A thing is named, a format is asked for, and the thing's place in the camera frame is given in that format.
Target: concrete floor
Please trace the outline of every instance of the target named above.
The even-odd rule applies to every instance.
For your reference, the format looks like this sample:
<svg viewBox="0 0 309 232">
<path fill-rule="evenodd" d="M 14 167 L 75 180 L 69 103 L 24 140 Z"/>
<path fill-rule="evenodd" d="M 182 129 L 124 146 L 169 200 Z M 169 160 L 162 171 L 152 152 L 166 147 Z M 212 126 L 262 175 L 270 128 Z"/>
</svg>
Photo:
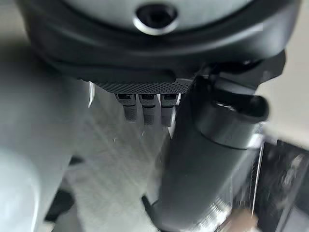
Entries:
<svg viewBox="0 0 309 232">
<path fill-rule="evenodd" d="M 71 168 L 73 188 L 85 232 L 152 232 L 140 198 L 154 171 L 168 130 L 159 124 L 128 123 L 113 94 L 97 88 L 77 155 L 85 162 Z"/>
</svg>

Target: black plastic part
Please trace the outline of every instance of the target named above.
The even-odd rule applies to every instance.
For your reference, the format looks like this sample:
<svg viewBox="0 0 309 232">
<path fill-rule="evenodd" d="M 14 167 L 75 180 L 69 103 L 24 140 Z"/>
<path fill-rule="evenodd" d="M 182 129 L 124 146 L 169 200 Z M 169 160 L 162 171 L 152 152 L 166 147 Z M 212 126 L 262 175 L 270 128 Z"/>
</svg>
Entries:
<svg viewBox="0 0 309 232">
<path fill-rule="evenodd" d="M 195 102 L 196 106 L 201 106 L 201 102 L 204 102 L 205 106 L 211 108 L 212 106 L 207 105 L 207 102 L 211 102 L 212 98 L 211 94 L 204 91 L 208 98 L 199 101 L 198 95 L 194 94 L 200 90 L 196 88 L 197 86 L 201 86 L 201 83 L 192 86 L 177 114 L 176 128 L 167 153 L 159 198 L 151 207 L 143 199 L 152 222 L 163 231 L 190 231 L 197 226 L 206 218 L 207 210 L 218 197 L 222 197 L 224 201 L 227 200 L 223 196 L 226 196 L 226 192 L 230 193 L 231 180 L 233 191 L 238 192 L 258 154 L 258 149 L 248 147 L 240 149 L 238 142 L 231 143 L 227 137 L 222 144 L 219 144 L 219 141 L 215 141 L 216 138 L 212 136 L 207 138 L 208 134 L 203 135 L 207 128 L 200 128 L 198 127 L 200 124 L 198 126 L 196 124 L 196 121 L 202 121 L 203 111 L 195 110 Z M 233 142 L 235 141 L 233 136 L 241 140 L 244 139 L 243 135 L 251 137 L 254 134 L 254 131 L 248 134 L 244 130 L 234 134 L 225 124 L 225 120 L 229 121 L 231 117 L 229 115 L 226 116 L 227 119 L 224 117 L 229 114 L 226 112 L 228 109 L 215 110 L 218 118 L 210 121 L 215 125 L 211 128 L 213 132 L 216 127 L 221 134 L 230 135 L 229 138 Z M 261 114 L 249 116 L 245 115 L 249 114 L 248 112 L 244 112 L 244 116 L 241 116 L 240 113 L 234 113 L 233 117 L 239 119 L 235 121 L 235 126 L 237 127 L 242 121 L 255 125 L 265 119 L 267 114 L 263 110 L 257 111 Z M 204 117 L 204 121 L 210 119 L 208 116 Z"/>
<path fill-rule="evenodd" d="M 57 218 L 66 212 L 68 212 L 75 204 L 75 200 L 72 195 L 64 190 L 58 190 L 52 205 L 45 217 L 46 221 L 56 222 Z"/>
<path fill-rule="evenodd" d="M 139 95 L 140 103 L 143 109 L 143 117 L 145 125 L 152 125 L 155 121 L 155 95 L 141 94 Z"/>
<path fill-rule="evenodd" d="M 84 162 L 84 159 L 79 156 L 73 156 L 70 160 L 70 166 L 75 166 Z"/>
<path fill-rule="evenodd" d="M 58 70 L 97 84 L 138 84 L 190 79 L 205 63 L 275 56 L 291 36 L 301 0 L 256 0 L 213 25 L 155 38 L 99 24 L 63 1 L 17 3 L 33 48 Z"/>
<path fill-rule="evenodd" d="M 252 135 L 261 129 L 260 122 L 268 118 L 267 101 L 260 96 L 212 89 L 203 78 L 197 78 L 193 87 L 190 101 L 195 127 L 215 143 L 247 149 Z"/>
<path fill-rule="evenodd" d="M 225 63 L 212 70 L 216 88 L 233 93 L 253 94 L 258 86 L 283 73 L 285 51 L 256 63 Z"/>
<path fill-rule="evenodd" d="M 127 121 L 135 122 L 137 119 L 136 95 L 135 94 L 115 94 L 119 103 L 124 108 Z"/>
<path fill-rule="evenodd" d="M 174 106 L 178 100 L 178 94 L 161 94 L 161 123 L 165 127 L 172 124 Z"/>
</svg>

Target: textured black surface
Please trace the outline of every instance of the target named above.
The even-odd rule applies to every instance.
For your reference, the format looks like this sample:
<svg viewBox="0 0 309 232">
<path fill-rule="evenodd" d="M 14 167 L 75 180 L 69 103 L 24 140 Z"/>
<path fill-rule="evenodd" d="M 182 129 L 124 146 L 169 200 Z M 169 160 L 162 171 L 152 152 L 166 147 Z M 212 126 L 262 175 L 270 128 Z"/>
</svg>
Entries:
<svg viewBox="0 0 309 232">
<path fill-rule="evenodd" d="M 169 94 L 169 93 L 187 93 L 191 82 L 174 83 L 100 83 L 98 86 L 111 93 L 152 93 L 152 94 Z"/>
</svg>

